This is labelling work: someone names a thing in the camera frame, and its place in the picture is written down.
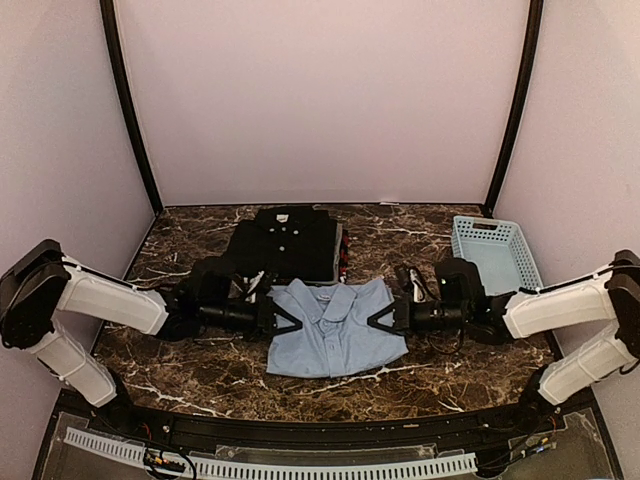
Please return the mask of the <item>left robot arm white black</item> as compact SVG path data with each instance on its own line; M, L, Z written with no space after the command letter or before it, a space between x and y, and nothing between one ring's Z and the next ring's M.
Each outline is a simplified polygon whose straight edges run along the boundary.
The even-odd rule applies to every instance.
M230 295L235 265L210 256L175 285L142 287L82 265L45 239L1 277L1 343L35 356L78 391L120 436L141 427L127 392L57 320L69 311L132 328L163 341L194 338L209 327L271 337L300 330L301 320L268 296L272 277L261 272L241 296Z

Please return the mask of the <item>grey shirt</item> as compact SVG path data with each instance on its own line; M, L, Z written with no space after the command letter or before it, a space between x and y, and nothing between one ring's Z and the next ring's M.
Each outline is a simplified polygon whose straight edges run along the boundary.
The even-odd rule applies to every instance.
M335 283L344 283L342 273L342 250L343 250L343 225L338 222L336 225L336 237L333 260L333 280Z

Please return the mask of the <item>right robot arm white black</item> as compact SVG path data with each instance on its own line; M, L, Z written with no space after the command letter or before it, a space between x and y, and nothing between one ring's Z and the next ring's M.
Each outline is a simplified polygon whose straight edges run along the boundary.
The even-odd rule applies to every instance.
M617 252L609 264L551 287L488 295L477 266L462 258L435 267L439 295L422 302L406 295L368 317L370 327L394 335L457 331L501 345L561 327L603 321L605 327L566 357L534 373L510 413L521 434L534 432L558 406L613 372L639 365L639 258Z

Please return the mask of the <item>black red printed shirt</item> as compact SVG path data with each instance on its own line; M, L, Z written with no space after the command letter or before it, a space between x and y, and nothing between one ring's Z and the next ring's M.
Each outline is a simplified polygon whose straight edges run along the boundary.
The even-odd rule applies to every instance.
M338 261L338 279L341 283L346 283L348 279L349 265L349 232L344 229L341 235L339 261Z

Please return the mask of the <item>light blue long sleeve shirt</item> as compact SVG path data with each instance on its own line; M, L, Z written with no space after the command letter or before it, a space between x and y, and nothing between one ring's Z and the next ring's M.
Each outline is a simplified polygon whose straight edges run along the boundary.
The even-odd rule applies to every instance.
M363 285L308 286L299 279L269 292L274 303L301 322L273 337L269 374L336 378L385 366L408 353L406 340L367 324L394 301L381 278Z

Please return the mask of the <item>light blue plastic basket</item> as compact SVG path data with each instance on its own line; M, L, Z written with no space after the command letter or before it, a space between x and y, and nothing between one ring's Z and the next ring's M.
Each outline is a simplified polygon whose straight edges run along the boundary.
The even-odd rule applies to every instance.
M453 256L474 263L488 295L543 287L534 257L515 222L457 215Z

